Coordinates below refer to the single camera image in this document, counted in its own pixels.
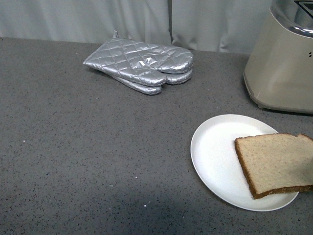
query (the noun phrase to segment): white plate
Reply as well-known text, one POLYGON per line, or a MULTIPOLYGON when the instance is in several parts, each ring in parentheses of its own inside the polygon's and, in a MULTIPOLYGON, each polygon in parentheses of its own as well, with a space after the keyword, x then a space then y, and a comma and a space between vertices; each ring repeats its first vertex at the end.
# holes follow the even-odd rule
POLYGON ((237 137, 278 133, 265 123, 242 115, 221 115, 201 124, 191 140, 193 165, 206 186, 221 199, 250 211, 273 211, 292 202, 298 192, 254 200, 237 158, 237 137))

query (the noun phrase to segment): silver oven mitt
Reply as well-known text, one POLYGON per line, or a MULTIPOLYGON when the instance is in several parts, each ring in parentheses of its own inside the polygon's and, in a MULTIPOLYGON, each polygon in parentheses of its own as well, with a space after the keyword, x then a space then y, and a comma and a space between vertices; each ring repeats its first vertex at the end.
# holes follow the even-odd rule
POLYGON ((138 91, 144 94, 149 94, 149 95, 154 95, 154 94, 159 94, 162 91, 162 87, 158 86, 158 87, 148 87, 142 84, 138 84, 135 82, 131 82, 128 80, 125 80, 121 77, 117 77, 117 76, 112 76, 115 80, 123 83, 124 85, 138 91))
POLYGON ((169 74, 167 73, 167 81, 166 84, 170 84, 170 85, 178 85, 181 83, 184 83, 186 81, 188 81, 191 78, 192 75, 192 69, 189 70, 186 73, 182 73, 182 74, 169 74))
POLYGON ((110 76, 158 87, 168 81, 167 74, 181 74, 173 77, 173 84, 190 78, 188 72, 193 62, 193 54, 187 49, 120 39, 115 32, 115 36, 92 53, 83 64, 110 76))

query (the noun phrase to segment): curtain fold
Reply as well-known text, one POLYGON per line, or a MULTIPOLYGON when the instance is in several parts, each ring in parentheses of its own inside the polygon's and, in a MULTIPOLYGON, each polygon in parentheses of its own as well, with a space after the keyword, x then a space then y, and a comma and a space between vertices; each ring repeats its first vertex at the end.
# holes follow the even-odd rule
POLYGON ((173 45, 251 53, 271 0, 173 0, 173 45))
POLYGON ((0 0, 0 37, 251 53, 271 0, 0 0))

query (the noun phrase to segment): bread crust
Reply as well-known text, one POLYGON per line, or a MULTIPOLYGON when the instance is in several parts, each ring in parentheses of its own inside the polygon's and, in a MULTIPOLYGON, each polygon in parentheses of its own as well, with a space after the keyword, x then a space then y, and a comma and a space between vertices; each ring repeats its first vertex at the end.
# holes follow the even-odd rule
MULTIPOLYGON (((291 134, 289 134, 289 133, 282 133, 282 134, 276 133, 276 134, 271 134, 271 135, 291 135, 291 134)), ((310 141, 313 141, 312 138, 310 138, 309 136, 307 136, 305 134, 299 134, 298 136, 303 136, 305 138, 308 138, 310 141)), ((267 195, 276 194, 276 193, 287 193, 287 192, 299 192, 299 191, 311 191, 311 190, 313 190, 313 185, 305 185, 305 186, 273 188, 271 190, 268 190, 268 191, 265 191, 265 192, 262 192, 262 193, 257 193, 256 186, 253 183, 253 180, 251 178, 249 170, 248 170, 248 168, 246 166, 245 159, 244 159, 244 157, 242 155, 242 150, 240 149, 240 145, 238 143, 240 139, 245 139, 245 138, 251 138, 251 136, 236 138, 234 143, 235 143, 235 149, 236 149, 236 153, 237 153, 237 156, 238 156, 239 163, 240 163, 240 165, 242 167, 244 176, 245 176, 245 178, 246 178, 246 180, 248 182, 248 185, 249 185, 250 192, 251 192, 251 194, 252 194, 254 199, 260 199, 260 198, 263 198, 263 197, 265 197, 267 195)))

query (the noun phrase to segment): toaster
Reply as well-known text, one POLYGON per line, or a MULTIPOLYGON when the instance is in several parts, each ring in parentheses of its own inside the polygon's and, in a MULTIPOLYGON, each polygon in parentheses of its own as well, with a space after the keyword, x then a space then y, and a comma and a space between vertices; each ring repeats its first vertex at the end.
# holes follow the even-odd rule
POLYGON ((313 114, 313 1, 273 0, 244 81, 260 108, 313 114))

